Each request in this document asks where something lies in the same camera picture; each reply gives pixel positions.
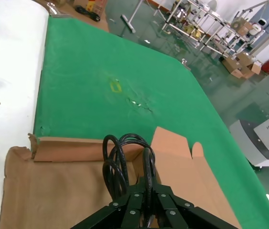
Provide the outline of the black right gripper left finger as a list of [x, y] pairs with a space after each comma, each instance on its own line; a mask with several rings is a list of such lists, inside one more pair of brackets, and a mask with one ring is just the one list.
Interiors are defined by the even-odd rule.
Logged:
[[145, 189], [129, 186], [125, 195], [74, 225], [74, 229], [139, 229]]

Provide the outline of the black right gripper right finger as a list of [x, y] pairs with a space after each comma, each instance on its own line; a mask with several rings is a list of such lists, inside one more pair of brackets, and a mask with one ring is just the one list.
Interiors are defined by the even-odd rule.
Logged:
[[153, 186], [154, 213], [160, 228], [234, 229], [235, 226], [174, 195], [170, 186]]

